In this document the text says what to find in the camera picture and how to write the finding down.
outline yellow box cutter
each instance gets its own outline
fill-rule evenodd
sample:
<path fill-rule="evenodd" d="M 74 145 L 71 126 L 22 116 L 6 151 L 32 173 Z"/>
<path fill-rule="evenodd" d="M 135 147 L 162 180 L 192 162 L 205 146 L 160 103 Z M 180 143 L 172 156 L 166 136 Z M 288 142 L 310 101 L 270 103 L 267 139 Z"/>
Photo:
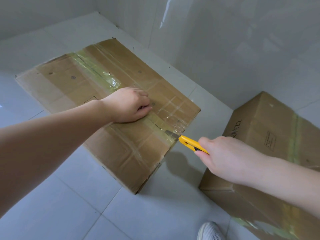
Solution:
<path fill-rule="evenodd" d="M 200 146 L 200 144 L 193 139 L 190 139 L 186 136 L 179 136 L 170 130 L 166 130 L 165 133 L 168 136 L 171 136 L 172 138 L 174 138 L 176 141 L 179 140 L 182 143 L 182 145 L 185 145 L 187 148 L 193 150 L 194 152 L 195 151 L 203 151 L 206 154 L 209 154 L 206 149 L 204 149 L 202 146 Z"/>

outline closed cardboard box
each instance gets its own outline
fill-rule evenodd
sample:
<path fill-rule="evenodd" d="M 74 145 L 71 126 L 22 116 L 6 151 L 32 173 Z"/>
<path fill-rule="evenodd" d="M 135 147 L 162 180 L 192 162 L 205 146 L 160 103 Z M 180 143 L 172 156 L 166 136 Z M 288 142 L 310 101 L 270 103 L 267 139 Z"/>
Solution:
<path fill-rule="evenodd" d="M 319 170 L 320 130 L 266 92 L 234 110 L 223 135 L 263 154 Z M 261 191 L 225 181 L 208 169 L 200 189 L 261 240 L 320 237 L 320 220 L 311 214 Z"/>
<path fill-rule="evenodd" d="M 113 123 L 84 146 L 123 187 L 137 193 L 175 141 L 200 112 L 170 83 L 116 39 L 90 45 L 41 64 L 16 78 L 50 113 L 102 99 L 122 87 L 149 92 L 152 111 L 134 123 Z"/>

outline white sneaker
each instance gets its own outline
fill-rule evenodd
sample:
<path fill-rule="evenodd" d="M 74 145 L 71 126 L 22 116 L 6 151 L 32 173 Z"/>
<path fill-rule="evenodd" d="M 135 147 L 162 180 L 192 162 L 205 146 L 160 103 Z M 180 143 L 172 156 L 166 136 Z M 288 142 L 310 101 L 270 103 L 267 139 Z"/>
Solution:
<path fill-rule="evenodd" d="M 225 240 L 225 238 L 218 225 L 213 221 L 209 221 L 203 223 L 200 227 L 197 240 Z"/>

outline white wall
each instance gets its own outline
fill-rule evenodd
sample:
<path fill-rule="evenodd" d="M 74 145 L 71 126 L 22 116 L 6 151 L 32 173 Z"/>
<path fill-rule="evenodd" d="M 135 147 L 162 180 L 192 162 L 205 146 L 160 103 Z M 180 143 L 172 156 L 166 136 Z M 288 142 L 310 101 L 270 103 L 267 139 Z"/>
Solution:
<path fill-rule="evenodd" d="M 96 0 L 0 0 L 0 40 L 96 10 Z"/>
<path fill-rule="evenodd" d="M 265 90 L 320 126 L 320 0 L 97 1 L 230 108 Z"/>

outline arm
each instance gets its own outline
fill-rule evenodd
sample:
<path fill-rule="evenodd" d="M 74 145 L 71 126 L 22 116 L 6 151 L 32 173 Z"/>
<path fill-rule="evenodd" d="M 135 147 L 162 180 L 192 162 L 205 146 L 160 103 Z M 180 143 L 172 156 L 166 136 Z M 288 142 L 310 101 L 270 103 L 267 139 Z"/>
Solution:
<path fill-rule="evenodd" d="M 122 88 L 102 100 L 0 129 L 0 217 L 110 122 L 130 122 L 152 108 L 148 93 Z"/>
<path fill-rule="evenodd" d="M 320 219 L 319 172 L 266 156 L 232 137 L 202 137 L 199 143 L 210 155 L 195 153 L 213 174 L 273 195 Z"/>

